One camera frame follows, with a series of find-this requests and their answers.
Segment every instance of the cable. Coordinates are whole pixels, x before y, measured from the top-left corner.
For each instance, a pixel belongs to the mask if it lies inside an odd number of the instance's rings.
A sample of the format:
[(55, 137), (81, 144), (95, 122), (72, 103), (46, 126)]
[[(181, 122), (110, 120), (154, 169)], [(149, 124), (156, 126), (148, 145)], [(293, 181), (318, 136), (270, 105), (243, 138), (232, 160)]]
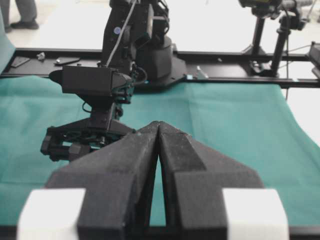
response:
[(311, 47), (311, 44), (291, 49), (288, 52), (291, 53), (291, 52), (294, 52), (294, 51), (297, 51), (297, 50), (300, 50), (300, 49), (305, 49), (305, 48), (308, 48), (308, 47)]
[(285, 68), (286, 66), (292, 64), (293, 62), (294, 62), (294, 61), (290, 61), (290, 62), (286, 63), (285, 65), (280, 66), (278, 69)]
[(132, 13), (133, 13), (133, 11), (134, 11), (134, 9), (135, 9), (136, 3), (137, 3), (137, 0), (133, 0), (131, 9), (130, 9), (130, 11), (129, 11), (128, 16), (126, 17), (126, 20), (125, 20), (125, 22), (124, 22), (124, 24), (123, 24), (123, 27), (122, 27), (121, 32), (120, 32), (120, 34), (119, 34), (119, 37), (118, 37), (118, 39), (117, 39), (117, 41), (116, 41), (116, 44), (114, 45), (114, 48), (113, 48), (113, 50), (112, 50), (112, 52), (111, 52), (111, 54), (110, 54), (110, 56), (109, 56), (109, 59), (108, 59), (108, 61), (106, 62), (106, 65), (105, 65), (106, 68), (109, 67), (109, 65), (110, 65), (110, 63), (111, 63), (111, 60), (112, 60), (112, 58), (114, 57), (114, 54), (116, 53), (116, 51), (117, 51), (117, 49), (118, 49), (118, 47), (119, 47), (119, 44), (120, 44), (122, 35), (123, 35), (124, 32), (125, 32), (125, 29), (126, 29), (126, 27), (127, 27), (127, 25), (128, 25), (128, 22), (129, 22), (129, 19), (131, 18), (131, 15), (132, 15)]

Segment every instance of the wire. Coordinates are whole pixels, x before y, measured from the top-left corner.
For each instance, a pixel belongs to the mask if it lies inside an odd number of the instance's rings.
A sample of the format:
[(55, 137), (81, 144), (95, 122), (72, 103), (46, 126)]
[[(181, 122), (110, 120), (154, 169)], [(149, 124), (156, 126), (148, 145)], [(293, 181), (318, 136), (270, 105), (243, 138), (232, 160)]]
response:
[[(287, 9), (283, 6), (283, 10), (286, 14), (286, 55), (289, 56), (289, 34), (290, 34), (290, 25), (291, 19)], [(289, 59), (286, 60), (286, 79), (289, 79)]]
[(285, 68), (286, 66), (292, 64), (293, 62), (294, 62), (294, 61), (290, 61), (290, 62), (288, 62), (287, 64), (280, 66), (278, 69)]
[(291, 49), (288, 52), (291, 53), (291, 52), (294, 52), (294, 51), (297, 51), (297, 50), (300, 50), (300, 49), (305, 49), (305, 48), (308, 48), (308, 47), (311, 47), (311, 44)]
[(120, 32), (120, 34), (119, 34), (119, 37), (118, 37), (118, 39), (117, 39), (117, 41), (116, 41), (116, 44), (114, 45), (114, 48), (113, 48), (113, 50), (112, 50), (112, 52), (111, 52), (111, 54), (110, 54), (110, 56), (109, 56), (109, 59), (108, 59), (108, 61), (106, 62), (106, 65), (105, 65), (106, 68), (109, 67), (109, 65), (110, 65), (110, 63), (111, 63), (111, 60), (112, 60), (112, 58), (114, 57), (114, 55), (115, 55), (115, 53), (116, 53), (116, 51), (117, 51), (117, 49), (118, 49), (118, 47), (119, 47), (119, 44), (120, 44), (122, 35), (124, 34), (124, 32), (125, 32), (125, 30), (126, 30), (126, 27), (127, 27), (127, 25), (128, 25), (129, 19), (131, 18), (131, 15), (132, 15), (132, 13), (133, 13), (133, 11), (134, 11), (134, 9), (135, 9), (136, 3), (137, 3), (137, 0), (133, 0), (131, 9), (130, 9), (130, 11), (129, 11), (128, 16), (126, 17), (126, 20), (125, 20), (125, 22), (124, 22), (124, 24), (123, 24), (123, 27), (122, 27), (121, 32)]

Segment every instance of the small black object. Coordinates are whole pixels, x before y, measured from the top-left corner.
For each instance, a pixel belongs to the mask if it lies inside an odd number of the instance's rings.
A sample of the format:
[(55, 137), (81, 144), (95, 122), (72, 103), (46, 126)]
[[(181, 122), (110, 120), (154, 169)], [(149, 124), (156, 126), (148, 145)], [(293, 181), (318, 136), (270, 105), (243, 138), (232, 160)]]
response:
[(80, 61), (79, 57), (61, 56), (55, 61), (54, 65), (63, 66), (63, 65), (68, 65), (68, 64), (74, 64), (79, 61)]
[(30, 58), (24, 57), (24, 56), (16, 56), (13, 62), (11, 63), (11, 67), (17, 68), (20, 67), (21, 65), (27, 63), (30, 61)]

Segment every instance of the green tablecloth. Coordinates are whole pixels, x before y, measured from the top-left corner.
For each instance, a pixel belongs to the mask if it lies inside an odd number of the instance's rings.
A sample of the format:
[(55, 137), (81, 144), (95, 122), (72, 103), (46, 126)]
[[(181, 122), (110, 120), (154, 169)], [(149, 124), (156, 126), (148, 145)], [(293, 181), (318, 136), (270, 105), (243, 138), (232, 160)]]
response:
[(15, 47), (11, 44), (5, 33), (4, 21), (0, 9), (0, 74), (7, 66), (14, 52)]
[[(15, 224), (31, 189), (63, 163), (40, 153), (49, 126), (88, 116), (82, 101), (35, 76), (0, 80), (0, 225)], [(290, 225), (320, 225), (320, 149), (297, 125), (276, 85), (181, 83), (136, 94), (122, 121), (141, 128), (161, 120), (256, 169), (276, 188)], [(157, 170), (151, 223), (164, 225)]]

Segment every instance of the black base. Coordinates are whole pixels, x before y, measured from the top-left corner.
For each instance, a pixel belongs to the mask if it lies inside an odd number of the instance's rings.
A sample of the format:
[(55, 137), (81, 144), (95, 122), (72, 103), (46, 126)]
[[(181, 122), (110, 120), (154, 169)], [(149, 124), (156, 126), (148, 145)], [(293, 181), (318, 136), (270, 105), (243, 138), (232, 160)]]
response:
[(169, 75), (164, 76), (158, 80), (136, 85), (136, 91), (149, 91), (165, 89), (173, 84), (181, 82), (187, 76), (186, 62), (172, 56), (172, 71)]

